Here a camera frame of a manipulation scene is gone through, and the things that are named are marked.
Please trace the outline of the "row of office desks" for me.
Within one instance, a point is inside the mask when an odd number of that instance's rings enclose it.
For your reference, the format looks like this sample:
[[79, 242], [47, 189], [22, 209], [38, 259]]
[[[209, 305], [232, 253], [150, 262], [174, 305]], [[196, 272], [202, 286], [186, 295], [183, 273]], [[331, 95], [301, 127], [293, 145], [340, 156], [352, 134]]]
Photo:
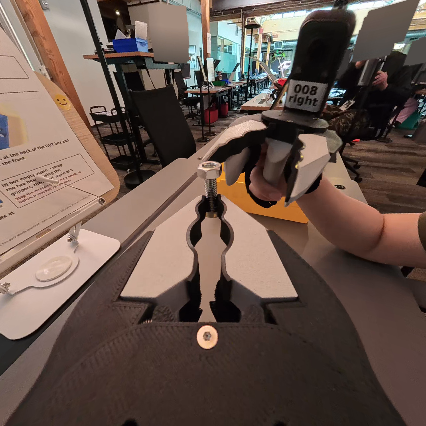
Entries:
[[239, 80], [223, 86], [211, 85], [210, 89], [207, 87], [192, 88], [185, 90], [184, 93], [197, 96], [210, 95], [216, 98], [225, 96], [229, 110], [236, 110], [239, 109], [243, 103], [262, 93], [264, 89], [268, 89], [269, 86], [269, 78], [266, 74], [262, 74], [250, 78], [248, 81]]

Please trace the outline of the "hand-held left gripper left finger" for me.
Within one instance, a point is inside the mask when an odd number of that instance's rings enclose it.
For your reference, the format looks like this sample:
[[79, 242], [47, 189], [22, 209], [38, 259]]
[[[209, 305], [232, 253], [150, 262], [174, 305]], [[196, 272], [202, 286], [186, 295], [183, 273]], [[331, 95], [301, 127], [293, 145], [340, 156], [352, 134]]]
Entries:
[[201, 291], [198, 255], [201, 238], [199, 196], [152, 232], [120, 297], [166, 306], [180, 321], [199, 321]]

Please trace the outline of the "steel hex bolt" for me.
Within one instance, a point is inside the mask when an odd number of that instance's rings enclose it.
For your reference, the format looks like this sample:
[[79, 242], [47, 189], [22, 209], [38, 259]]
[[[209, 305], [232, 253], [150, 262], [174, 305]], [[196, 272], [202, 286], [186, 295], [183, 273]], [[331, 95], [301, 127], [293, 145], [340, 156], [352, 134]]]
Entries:
[[205, 198], [208, 208], [206, 208], [206, 217], [217, 218], [218, 217], [218, 203], [217, 203], [217, 178], [205, 179]]

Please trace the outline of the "person's right hand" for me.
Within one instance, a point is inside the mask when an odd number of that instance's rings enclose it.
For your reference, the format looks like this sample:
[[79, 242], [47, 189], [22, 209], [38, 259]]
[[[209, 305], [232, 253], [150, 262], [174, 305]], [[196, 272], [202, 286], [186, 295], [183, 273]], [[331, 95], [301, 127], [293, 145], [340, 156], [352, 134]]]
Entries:
[[271, 185], [264, 179], [263, 169], [267, 149], [268, 145], [266, 143], [262, 144], [258, 161], [250, 174], [249, 190], [260, 200], [279, 201], [286, 195], [287, 181], [284, 174], [280, 176], [280, 180], [276, 185]]

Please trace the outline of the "steel hex nut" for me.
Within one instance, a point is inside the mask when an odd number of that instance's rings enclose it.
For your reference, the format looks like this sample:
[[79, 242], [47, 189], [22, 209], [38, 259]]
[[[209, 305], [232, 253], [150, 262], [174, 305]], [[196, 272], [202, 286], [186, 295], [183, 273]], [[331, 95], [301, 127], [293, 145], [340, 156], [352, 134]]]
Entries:
[[197, 176], [203, 180], [216, 180], [221, 173], [222, 164], [220, 162], [205, 161], [197, 167]]

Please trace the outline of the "yellow plastic bin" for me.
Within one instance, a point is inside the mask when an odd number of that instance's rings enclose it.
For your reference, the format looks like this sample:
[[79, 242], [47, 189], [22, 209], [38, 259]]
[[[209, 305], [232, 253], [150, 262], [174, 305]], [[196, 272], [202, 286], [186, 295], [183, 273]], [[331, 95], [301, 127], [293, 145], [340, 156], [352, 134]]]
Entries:
[[228, 186], [226, 184], [225, 173], [222, 172], [221, 176], [217, 179], [217, 190], [218, 193], [231, 200], [235, 205], [247, 213], [303, 224], [308, 223], [308, 218], [296, 202], [285, 207], [284, 200], [281, 199], [276, 205], [268, 209], [255, 203], [246, 191], [244, 173], [240, 174], [233, 185]]

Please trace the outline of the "blue plastic bin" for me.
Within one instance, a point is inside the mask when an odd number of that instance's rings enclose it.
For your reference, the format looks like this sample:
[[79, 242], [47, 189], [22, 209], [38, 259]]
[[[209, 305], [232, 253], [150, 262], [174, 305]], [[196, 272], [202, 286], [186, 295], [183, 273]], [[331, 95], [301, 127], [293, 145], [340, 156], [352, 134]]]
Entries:
[[112, 41], [113, 48], [117, 53], [126, 52], [149, 52], [148, 42], [140, 38], [122, 38]]

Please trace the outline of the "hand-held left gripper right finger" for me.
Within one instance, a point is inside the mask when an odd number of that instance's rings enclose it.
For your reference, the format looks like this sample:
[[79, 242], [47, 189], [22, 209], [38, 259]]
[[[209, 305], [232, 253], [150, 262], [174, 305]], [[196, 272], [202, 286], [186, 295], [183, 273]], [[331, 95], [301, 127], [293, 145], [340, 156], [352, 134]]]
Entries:
[[218, 195], [220, 279], [210, 307], [216, 321], [240, 321], [251, 306], [294, 302], [298, 294], [268, 230], [241, 208]]

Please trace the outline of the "wooden standing desk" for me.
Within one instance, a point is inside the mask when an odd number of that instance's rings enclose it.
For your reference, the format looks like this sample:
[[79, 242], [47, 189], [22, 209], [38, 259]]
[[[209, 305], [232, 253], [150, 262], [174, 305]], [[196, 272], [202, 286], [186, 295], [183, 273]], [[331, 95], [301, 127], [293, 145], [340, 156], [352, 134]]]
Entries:
[[165, 81], [172, 83], [172, 72], [176, 69], [181, 71], [181, 64], [157, 62], [154, 60], [152, 52], [141, 51], [105, 53], [101, 49], [100, 55], [84, 55], [83, 58], [99, 62], [104, 71], [104, 76], [117, 111], [116, 118], [119, 120], [122, 128], [121, 133], [116, 134], [115, 137], [108, 137], [106, 143], [118, 145], [119, 136], [121, 136], [122, 141], [125, 141], [130, 151], [130, 156], [128, 156], [128, 170], [124, 177], [124, 183], [128, 189], [135, 189], [155, 174], [154, 171], [142, 169], [141, 166], [143, 164], [157, 165], [160, 164], [160, 161], [146, 156], [145, 146], [152, 142], [150, 140], [143, 142], [142, 140], [140, 133], [142, 121], [138, 115], [138, 109], [133, 105], [123, 67], [134, 65], [138, 71], [143, 69], [165, 70]]

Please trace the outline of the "grey work table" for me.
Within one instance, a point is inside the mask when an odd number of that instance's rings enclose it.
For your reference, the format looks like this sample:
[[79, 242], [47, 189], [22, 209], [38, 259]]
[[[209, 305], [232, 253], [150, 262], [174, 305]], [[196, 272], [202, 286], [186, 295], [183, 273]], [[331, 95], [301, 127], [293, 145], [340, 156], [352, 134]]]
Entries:
[[274, 103], [274, 99], [268, 93], [260, 93], [249, 99], [240, 106], [240, 111], [248, 111], [249, 114], [256, 114], [269, 110]]

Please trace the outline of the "person's right forearm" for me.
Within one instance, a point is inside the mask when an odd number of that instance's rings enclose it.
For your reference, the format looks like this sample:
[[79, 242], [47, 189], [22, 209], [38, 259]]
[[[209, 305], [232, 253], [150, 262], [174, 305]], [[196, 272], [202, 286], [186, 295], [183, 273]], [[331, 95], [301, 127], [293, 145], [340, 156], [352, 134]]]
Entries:
[[420, 213], [381, 214], [322, 178], [317, 189], [297, 204], [331, 244], [357, 257], [396, 266], [425, 268], [418, 237]]

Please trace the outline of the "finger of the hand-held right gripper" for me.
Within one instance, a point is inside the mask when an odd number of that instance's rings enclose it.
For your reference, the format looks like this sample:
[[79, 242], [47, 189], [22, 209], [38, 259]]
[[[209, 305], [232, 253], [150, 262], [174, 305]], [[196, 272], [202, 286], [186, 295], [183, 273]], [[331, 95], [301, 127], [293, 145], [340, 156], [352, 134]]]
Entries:
[[284, 168], [286, 207], [307, 193], [341, 145], [333, 130], [296, 137]]
[[261, 120], [238, 122], [224, 130], [202, 161], [223, 163], [228, 186], [234, 185], [249, 162], [251, 148], [261, 146], [267, 136], [267, 126]]

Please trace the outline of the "instruction sheet on stand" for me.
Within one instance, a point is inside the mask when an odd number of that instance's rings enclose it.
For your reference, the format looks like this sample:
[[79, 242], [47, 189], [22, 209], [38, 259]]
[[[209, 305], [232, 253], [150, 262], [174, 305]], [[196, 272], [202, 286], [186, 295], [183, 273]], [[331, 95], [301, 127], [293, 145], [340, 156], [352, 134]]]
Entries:
[[[120, 248], [118, 240], [87, 230], [77, 241], [61, 237], [1, 280], [10, 284], [0, 296], [1, 335], [17, 340], [36, 331]], [[70, 267], [52, 280], [38, 280], [38, 272], [60, 257]]]

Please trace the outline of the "wooden sign board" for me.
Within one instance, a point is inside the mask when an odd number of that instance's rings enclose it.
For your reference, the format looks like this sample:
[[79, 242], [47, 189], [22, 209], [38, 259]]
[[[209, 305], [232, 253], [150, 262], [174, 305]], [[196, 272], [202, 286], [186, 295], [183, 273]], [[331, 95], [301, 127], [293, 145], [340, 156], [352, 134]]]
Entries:
[[98, 213], [116, 199], [120, 190], [120, 180], [118, 174], [110, 164], [98, 141], [93, 136], [92, 131], [84, 123], [73, 104], [71, 104], [68, 109], [63, 109], [61, 106], [58, 106], [58, 108], [94, 163], [113, 185], [113, 189], [109, 190], [103, 195], [106, 203], [102, 206], [99, 206], [99, 208], [96, 210]]

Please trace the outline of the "printed instruction sheet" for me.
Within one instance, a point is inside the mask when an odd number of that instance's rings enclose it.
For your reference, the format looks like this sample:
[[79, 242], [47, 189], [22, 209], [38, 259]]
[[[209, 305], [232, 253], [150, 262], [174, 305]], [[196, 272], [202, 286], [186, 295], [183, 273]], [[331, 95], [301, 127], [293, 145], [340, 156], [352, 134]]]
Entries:
[[1, 30], [1, 255], [81, 209], [113, 185], [24, 56]]

